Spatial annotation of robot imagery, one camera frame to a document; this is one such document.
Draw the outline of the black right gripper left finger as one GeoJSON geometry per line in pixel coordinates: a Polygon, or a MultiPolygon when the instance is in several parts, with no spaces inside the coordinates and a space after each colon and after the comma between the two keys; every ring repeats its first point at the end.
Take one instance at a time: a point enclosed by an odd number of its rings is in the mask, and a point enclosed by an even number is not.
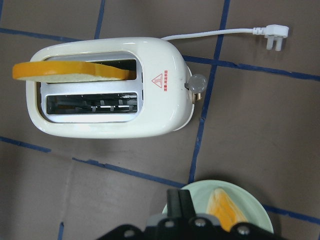
{"type": "Polygon", "coordinates": [[[179,189],[168,189],[166,194],[167,216],[169,218],[182,218],[184,215],[181,203],[181,191],[179,189]]]}

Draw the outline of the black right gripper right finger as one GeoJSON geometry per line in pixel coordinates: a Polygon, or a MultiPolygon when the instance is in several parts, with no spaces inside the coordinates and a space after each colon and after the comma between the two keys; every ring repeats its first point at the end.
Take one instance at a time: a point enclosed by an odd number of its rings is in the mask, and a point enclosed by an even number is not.
{"type": "Polygon", "coordinates": [[[181,189],[178,191],[178,196],[181,217],[184,219],[194,218],[196,216],[196,211],[194,208],[190,191],[186,189],[181,189]]]}

